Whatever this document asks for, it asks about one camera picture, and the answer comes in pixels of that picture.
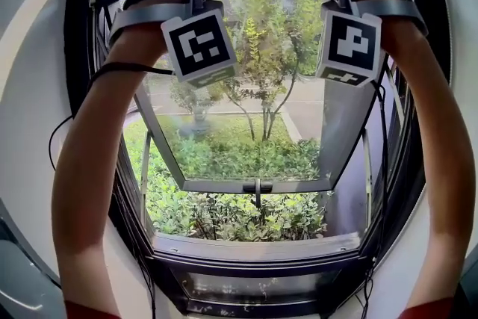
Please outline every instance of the grass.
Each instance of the grass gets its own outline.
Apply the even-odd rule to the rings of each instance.
[[[252,126],[254,127],[255,139],[262,138],[262,114],[251,114]],[[157,115],[161,129],[169,142],[175,140],[180,127],[185,127],[193,123],[191,115]],[[218,143],[230,143],[232,141],[239,143],[252,143],[252,137],[249,129],[249,123],[245,115],[241,114],[209,114],[206,121],[210,124],[206,134],[202,137],[213,140]],[[131,159],[131,165],[136,175],[137,181],[140,181],[141,163],[143,156],[144,140],[146,138],[146,125],[143,119],[128,124],[123,129],[126,147]],[[277,115],[270,137],[271,141],[281,143],[291,143],[291,138],[287,132],[284,121],[280,114]]]
[[[255,139],[262,138],[263,120],[262,114],[251,114],[252,126],[254,127]],[[193,125],[193,116],[191,115],[158,115],[158,121],[163,129],[164,135],[168,139],[173,139],[176,132],[183,128],[185,130]],[[200,138],[208,138],[216,142],[228,143],[233,140],[241,143],[252,143],[251,131],[247,117],[243,114],[209,114],[205,120],[208,124],[208,130],[205,134],[200,134]],[[284,121],[280,115],[274,122],[271,140],[290,143],[291,138],[287,132]]]

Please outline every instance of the black cable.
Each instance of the black cable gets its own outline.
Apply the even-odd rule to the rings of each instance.
[[[364,298],[365,303],[362,303],[359,299],[359,296],[356,295],[358,301],[362,305],[362,315],[361,319],[365,319],[367,317],[368,312],[368,305],[370,296],[373,290],[373,272],[375,269],[375,264],[377,257],[379,256],[382,246],[383,240],[385,236],[385,218],[387,214],[387,207],[388,207],[388,195],[387,195],[387,183],[388,183],[388,137],[387,137],[387,124],[385,120],[385,88],[382,85],[378,85],[375,81],[372,81],[371,84],[375,89],[376,97],[379,100],[380,106],[380,120],[382,123],[382,136],[383,136],[383,146],[382,146],[382,217],[379,227],[379,243],[375,249],[375,252],[372,255],[372,262],[369,269],[365,272],[365,281],[364,281]]]
[[[105,73],[114,72],[114,71],[128,71],[128,72],[150,72],[150,73],[157,73],[159,75],[174,75],[174,72],[168,69],[159,69],[159,68],[151,68],[150,66],[142,65],[142,64],[135,64],[135,63],[109,63],[102,66],[98,71],[96,71],[90,79],[88,83],[87,93],[90,91],[93,83]],[[58,131],[59,128],[63,126],[68,120],[72,119],[72,116],[67,117],[61,123],[57,125],[57,127],[53,130],[52,134],[50,135],[50,139],[48,142],[48,154],[50,157],[50,163],[52,164],[53,170],[56,170],[55,164],[53,164],[52,158],[52,141],[53,136]]]
[[[52,158],[52,141],[53,141],[53,136],[55,136],[55,133],[58,131],[59,128],[63,126],[66,122],[68,122],[70,119],[73,118],[72,116],[67,117],[65,120],[63,120],[61,123],[57,125],[57,127],[53,130],[52,134],[50,135],[50,139],[48,141],[48,155],[50,157],[50,164],[52,164],[53,170],[56,171],[55,164],[53,164],[53,158]]]
[[[133,234],[133,229],[130,225],[130,220],[126,219],[126,215],[129,215],[130,218],[131,218],[131,215],[129,214],[129,211],[125,206],[125,200],[123,199],[121,193],[117,194],[117,200],[118,200],[119,212],[122,215],[123,221],[125,222],[126,231],[128,232],[129,240],[131,242],[131,247],[132,247],[132,250],[133,250],[133,257],[134,257],[134,259],[136,259],[137,263],[140,266],[141,274],[143,275],[144,281],[146,282],[146,287],[148,288],[148,291],[149,291],[149,296],[151,297],[152,319],[156,319],[156,290],[155,290],[155,285],[154,285],[151,273],[149,272],[148,266],[147,266],[146,262],[144,261],[144,257],[142,257],[140,245],[136,241],[136,237]]]

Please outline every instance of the green bushes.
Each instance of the green bushes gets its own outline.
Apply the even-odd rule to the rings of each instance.
[[[251,141],[233,135],[221,140],[215,134],[180,137],[173,124],[161,124],[176,160],[188,179],[247,180],[317,179],[318,143],[292,143],[281,135],[269,141]],[[232,124],[228,130],[241,131]],[[146,127],[130,124],[124,136],[134,173],[139,180]],[[325,230],[323,193],[254,196],[180,191],[152,143],[149,155],[146,207],[159,232],[224,241],[290,241],[316,238]]]

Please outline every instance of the pavement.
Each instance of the pavement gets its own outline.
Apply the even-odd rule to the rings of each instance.
[[[288,89],[291,80],[284,81]],[[184,114],[187,111],[181,108],[171,98],[171,79],[168,77],[157,77],[149,82],[149,92],[152,107],[156,114]],[[254,89],[253,86],[245,84],[244,88]],[[282,119],[288,129],[291,139],[316,138],[320,140],[323,121],[323,95],[324,81],[319,78],[298,78],[294,84],[291,95],[280,112]],[[277,97],[276,105],[284,100],[285,95]],[[242,106],[249,113],[261,113],[261,100],[245,99]],[[226,97],[214,104],[207,111],[208,114],[242,114],[243,111],[229,101]]]

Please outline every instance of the tree trunk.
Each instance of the tree trunk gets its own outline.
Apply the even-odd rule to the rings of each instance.
[[[269,131],[267,132],[267,139],[268,140],[270,139],[270,134],[272,133],[272,127],[274,125],[274,121],[276,120],[276,116],[277,116],[278,112],[280,111],[280,109],[282,108],[282,106],[284,106],[285,102],[288,100],[289,96],[292,93],[292,88],[294,88],[294,85],[296,84],[298,70],[299,70],[299,60],[297,60],[297,62],[296,62],[296,66],[294,68],[294,74],[292,75],[292,81],[291,81],[291,86],[289,87],[289,90],[285,94],[285,97],[282,100],[282,102],[279,104],[279,106],[270,115]]]
[[[267,125],[269,123],[270,108],[262,105],[262,140],[267,140]]]
[[[232,97],[226,92],[226,96],[229,100],[232,101],[232,103],[234,105],[237,105],[243,112],[244,114],[246,115],[247,117],[247,122],[249,123],[249,129],[251,131],[251,138],[252,138],[252,141],[255,141],[255,133],[254,133],[254,125],[252,124],[252,119],[251,119],[251,116],[247,113],[247,111],[242,107],[241,104],[239,104],[238,102],[234,101],[232,99]]]

